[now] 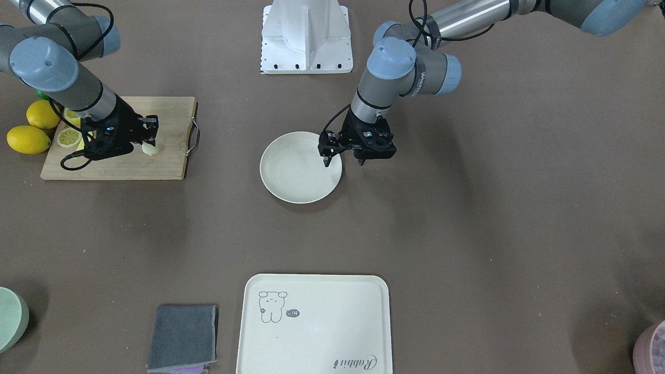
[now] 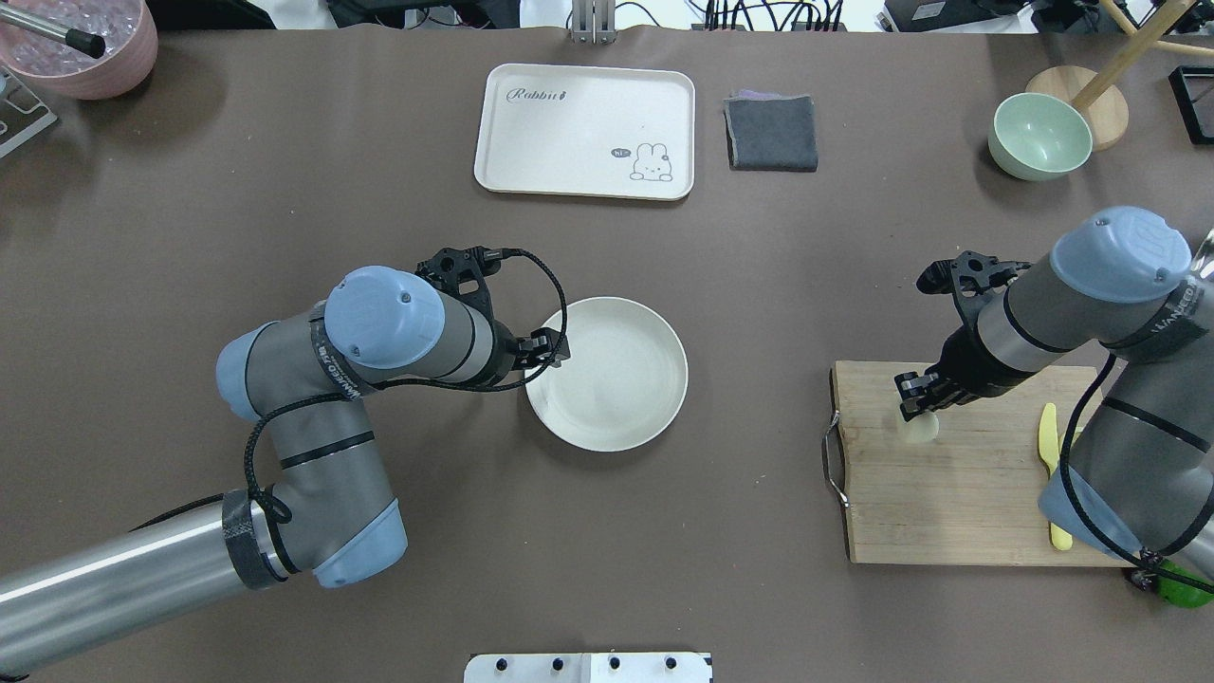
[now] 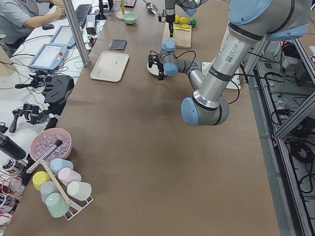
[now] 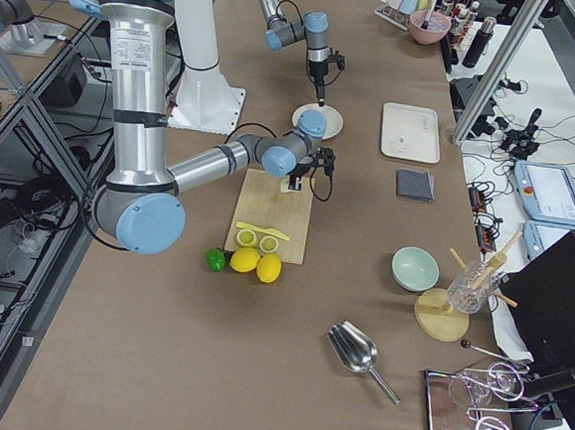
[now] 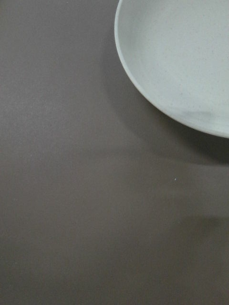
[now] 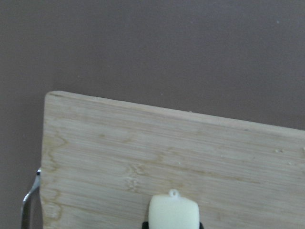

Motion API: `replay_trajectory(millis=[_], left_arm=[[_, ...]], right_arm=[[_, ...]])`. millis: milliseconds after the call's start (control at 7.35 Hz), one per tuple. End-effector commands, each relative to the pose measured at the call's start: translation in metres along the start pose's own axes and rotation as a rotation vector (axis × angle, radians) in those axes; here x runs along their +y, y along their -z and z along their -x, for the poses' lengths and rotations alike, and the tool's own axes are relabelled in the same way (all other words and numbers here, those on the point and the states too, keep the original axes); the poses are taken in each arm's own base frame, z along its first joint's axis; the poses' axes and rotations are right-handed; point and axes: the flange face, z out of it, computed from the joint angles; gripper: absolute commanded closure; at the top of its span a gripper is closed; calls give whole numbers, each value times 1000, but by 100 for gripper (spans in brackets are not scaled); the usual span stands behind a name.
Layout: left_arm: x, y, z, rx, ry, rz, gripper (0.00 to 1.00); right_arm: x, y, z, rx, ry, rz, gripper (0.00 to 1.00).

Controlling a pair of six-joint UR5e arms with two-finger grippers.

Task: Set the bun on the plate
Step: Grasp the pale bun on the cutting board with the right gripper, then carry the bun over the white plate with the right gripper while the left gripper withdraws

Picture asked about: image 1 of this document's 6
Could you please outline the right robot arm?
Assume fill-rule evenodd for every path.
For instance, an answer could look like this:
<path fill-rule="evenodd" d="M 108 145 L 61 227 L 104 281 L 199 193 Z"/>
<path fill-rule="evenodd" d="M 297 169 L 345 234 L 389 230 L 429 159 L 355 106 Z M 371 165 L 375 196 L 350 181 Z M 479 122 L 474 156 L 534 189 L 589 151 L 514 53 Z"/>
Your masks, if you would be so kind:
<path fill-rule="evenodd" d="M 45 93 L 55 108 L 81 119 L 85 147 L 74 153 L 90 161 L 131 153 L 135 144 L 156 146 L 158 118 L 143 117 L 85 66 L 121 45 L 111 12 L 86 15 L 83 3 L 14 1 L 28 28 L 2 24 L 2 72 Z"/>

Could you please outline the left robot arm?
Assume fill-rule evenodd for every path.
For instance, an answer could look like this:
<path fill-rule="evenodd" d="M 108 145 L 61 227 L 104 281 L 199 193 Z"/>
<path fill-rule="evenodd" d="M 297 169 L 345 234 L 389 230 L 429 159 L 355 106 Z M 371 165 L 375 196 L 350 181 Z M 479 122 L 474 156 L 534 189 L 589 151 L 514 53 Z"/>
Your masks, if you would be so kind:
<path fill-rule="evenodd" d="M 341 130 L 323 128 L 318 151 L 325 167 L 345 151 L 359 164 L 389 159 L 396 153 L 387 114 L 397 97 L 447 94 L 459 85 L 459 60 L 437 49 L 487 33 L 494 24 L 515 15 L 544 12 L 595 36 L 605 36 L 628 24 L 646 1 L 458 1 L 443 9 L 425 11 L 408 23 L 381 24 L 373 50 Z"/>

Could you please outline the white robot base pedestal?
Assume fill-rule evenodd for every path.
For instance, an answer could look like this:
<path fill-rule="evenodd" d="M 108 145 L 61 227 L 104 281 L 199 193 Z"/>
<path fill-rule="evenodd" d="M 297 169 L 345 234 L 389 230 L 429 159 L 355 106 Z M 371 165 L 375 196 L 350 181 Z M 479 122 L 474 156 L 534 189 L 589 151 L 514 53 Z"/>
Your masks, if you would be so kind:
<path fill-rule="evenodd" d="M 273 1 L 262 26 L 262 74 L 352 72 L 349 10 L 338 1 Z"/>

